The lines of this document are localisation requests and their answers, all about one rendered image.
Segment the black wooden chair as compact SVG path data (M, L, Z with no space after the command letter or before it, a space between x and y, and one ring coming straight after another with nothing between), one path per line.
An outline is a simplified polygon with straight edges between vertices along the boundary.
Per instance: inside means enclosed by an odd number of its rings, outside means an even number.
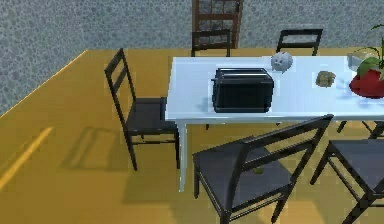
M191 56L197 51L209 49L225 49L226 56L231 53L231 31L229 29L194 31L192 33Z
M167 98L138 98L136 96L123 48L116 52L104 69L104 73L122 126L133 169L138 170L134 146L144 144L174 144L176 168L179 169L181 167L179 131L174 121L165 120ZM117 96L124 78L128 79L132 98L127 117L123 115Z
M326 114L194 153L194 196L205 189L220 224L274 203L275 223L332 119Z
M284 29L280 32L276 52L285 48L311 49L312 56L316 56L322 34L322 29Z
M384 121L375 124L368 139L330 140L310 180L314 185L327 164L335 171L357 202L342 224L353 224L369 207L384 207L384 203L375 204L376 200L384 199ZM336 167L333 158L338 159L364 191L361 197Z

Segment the black toaster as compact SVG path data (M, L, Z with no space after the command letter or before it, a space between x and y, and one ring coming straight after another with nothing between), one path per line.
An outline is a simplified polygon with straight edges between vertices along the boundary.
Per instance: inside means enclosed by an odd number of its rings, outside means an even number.
M266 113L271 107L274 80L264 68L218 68L212 82L217 113Z

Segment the white dining table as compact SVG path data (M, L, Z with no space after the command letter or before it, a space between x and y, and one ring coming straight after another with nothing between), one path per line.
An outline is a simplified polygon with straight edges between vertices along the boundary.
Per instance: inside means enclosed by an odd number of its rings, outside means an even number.
M274 80L272 104L266 113L216 113L211 80L218 68L264 68ZM316 85L320 71L333 72L331 87ZM324 114L336 120L384 121L384 98L365 99L349 89L354 73L345 56L295 56L286 72L271 69L263 57L175 57L165 118L180 134L179 190L183 191L188 167L189 124L273 123L303 121Z

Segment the brown bread piece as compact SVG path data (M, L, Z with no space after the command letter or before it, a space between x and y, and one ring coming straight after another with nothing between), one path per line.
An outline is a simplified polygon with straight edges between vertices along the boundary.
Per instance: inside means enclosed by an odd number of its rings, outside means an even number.
M316 85L319 87L331 87L334 83L336 75L329 71L320 71L316 77Z

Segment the clear glass bowl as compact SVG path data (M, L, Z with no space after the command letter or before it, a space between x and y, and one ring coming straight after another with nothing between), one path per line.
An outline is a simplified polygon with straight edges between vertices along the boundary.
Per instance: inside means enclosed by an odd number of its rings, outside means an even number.
M375 54L365 51L354 51L347 54L348 67L352 71L357 71L360 64L369 57L376 57Z

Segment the red plant pot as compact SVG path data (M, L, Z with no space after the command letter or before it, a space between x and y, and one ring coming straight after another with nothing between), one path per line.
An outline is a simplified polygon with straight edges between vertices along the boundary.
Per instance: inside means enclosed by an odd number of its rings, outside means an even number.
M356 75L349 87L353 93L365 98L384 98L384 80L380 80L380 75L380 72L370 69L364 75Z

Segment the green house plant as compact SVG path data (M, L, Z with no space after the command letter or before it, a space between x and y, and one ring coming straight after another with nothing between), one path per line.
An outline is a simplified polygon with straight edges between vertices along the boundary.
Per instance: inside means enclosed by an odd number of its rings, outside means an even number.
M379 73L379 81L384 80L384 36L381 38L381 48L367 46L367 49L373 50L377 56L364 59L357 68L357 75L364 76L369 70Z

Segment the brown wooden window frame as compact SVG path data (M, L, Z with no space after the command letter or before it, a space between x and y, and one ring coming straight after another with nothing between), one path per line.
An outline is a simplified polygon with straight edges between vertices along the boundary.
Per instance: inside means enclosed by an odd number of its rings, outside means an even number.
M192 30L231 31L231 47L239 45L239 33L244 0L191 0Z

